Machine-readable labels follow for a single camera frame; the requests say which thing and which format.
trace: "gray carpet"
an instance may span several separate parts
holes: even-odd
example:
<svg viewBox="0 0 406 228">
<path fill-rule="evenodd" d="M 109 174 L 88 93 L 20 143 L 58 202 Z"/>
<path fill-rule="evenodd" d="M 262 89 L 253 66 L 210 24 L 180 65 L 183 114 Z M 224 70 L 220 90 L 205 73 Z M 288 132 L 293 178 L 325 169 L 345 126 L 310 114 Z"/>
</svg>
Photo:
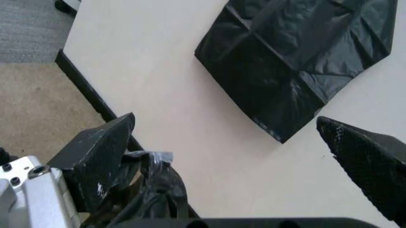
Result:
<svg viewBox="0 0 406 228">
<path fill-rule="evenodd" d="M 104 124 L 55 64 L 0 64 L 0 146 L 48 162 L 77 133 Z"/>
<path fill-rule="evenodd" d="M 54 0 L 0 0 L 0 63 L 53 62 L 73 19 Z"/>
</svg>

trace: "black plastic bag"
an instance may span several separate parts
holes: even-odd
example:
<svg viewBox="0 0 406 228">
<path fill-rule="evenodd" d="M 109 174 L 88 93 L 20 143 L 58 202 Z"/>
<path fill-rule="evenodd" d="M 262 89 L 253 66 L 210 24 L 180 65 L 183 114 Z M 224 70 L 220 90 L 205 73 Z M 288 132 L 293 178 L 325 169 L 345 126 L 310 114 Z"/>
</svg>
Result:
<svg viewBox="0 0 406 228">
<path fill-rule="evenodd" d="M 280 142 L 388 56 L 397 0 L 230 0 L 196 57 Z"/>
<path fill-rule="evenodd" d="M 110 225 L 130 219 L 189 218 L 186 188 L 171 167 L 170 152 L 126 152 L 123 162 L 140 163 L 142 177 L 135 197 Z"/>
</svg>

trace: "beige carpet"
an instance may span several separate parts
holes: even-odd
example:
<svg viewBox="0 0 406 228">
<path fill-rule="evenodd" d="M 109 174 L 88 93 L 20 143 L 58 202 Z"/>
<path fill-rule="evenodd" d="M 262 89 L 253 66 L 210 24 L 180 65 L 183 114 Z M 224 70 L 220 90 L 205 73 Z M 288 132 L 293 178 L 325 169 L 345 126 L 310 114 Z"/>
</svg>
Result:
<svg viewBox="0 0 406 228">
<path fill-rule="evenodd" d="M 0 146 L 46 163 L 78 132 L 104 123 L 52 64 L 0 64 Z"/>
</svg>

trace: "floor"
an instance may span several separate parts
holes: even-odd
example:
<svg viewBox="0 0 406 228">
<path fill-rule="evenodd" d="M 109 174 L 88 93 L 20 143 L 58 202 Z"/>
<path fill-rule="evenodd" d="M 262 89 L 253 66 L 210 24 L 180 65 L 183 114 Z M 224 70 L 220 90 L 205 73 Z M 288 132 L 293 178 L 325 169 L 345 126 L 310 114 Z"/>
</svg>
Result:
<svg viewBox="0 0 406 228">
<path fill-rule="evenodd" d="M 73 20 L 54 0 L 0 0 L 0 63 L 53 62 Z"/>
<path fill-rule="evenodd" d="M 0 146 L 42 163 L 80 131 L 104 123 L 55 63 L 0 64 Z"/>
<path fill-rule="evenodd" d="M 73 20 L 54 0 L 0 0 L 0 147 L 12 155 L 46 163 L 104 123 L 54 63 Z"/>
</svg>

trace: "white table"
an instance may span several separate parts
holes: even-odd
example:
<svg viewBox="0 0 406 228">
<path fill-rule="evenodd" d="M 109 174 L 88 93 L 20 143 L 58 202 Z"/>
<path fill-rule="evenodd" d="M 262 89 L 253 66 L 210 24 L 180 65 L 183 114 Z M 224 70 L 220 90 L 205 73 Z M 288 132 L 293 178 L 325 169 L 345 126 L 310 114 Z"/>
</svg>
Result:
<svg viewBox="0 0 406 228">
<path fill-rule="evenodd" d="M 396 227 L 333 159 L 315 120 L 279 144 L 193 56 L 226 0 L 84 0 L 64 53 L 148 150 L 174 152 L 202 217 L 351 217 Z M 406 142 L 406 1 L 392 55 L 321 115 Z"/>
</svg>

